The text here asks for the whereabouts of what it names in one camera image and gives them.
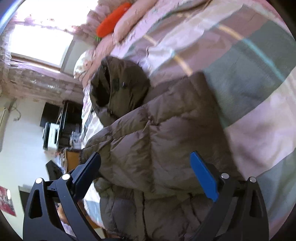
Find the person's right hand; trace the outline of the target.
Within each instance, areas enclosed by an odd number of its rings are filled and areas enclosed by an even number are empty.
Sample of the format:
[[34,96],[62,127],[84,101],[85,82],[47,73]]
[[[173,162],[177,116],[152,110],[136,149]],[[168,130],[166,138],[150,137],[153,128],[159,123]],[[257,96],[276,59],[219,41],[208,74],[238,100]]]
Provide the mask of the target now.
[[63,223],[69,225],[69,222],[68,222],[68,220],[67,220],[67,217],[66,217],[66,215],[65,215],[65,213],[64,213],[64,211],[63,211],[62,205],[61,205],[60,203],[59,203],[58,206],[57,206],[57,213],[58,213],[58,216],[59,216],[60,220],[61,220]]

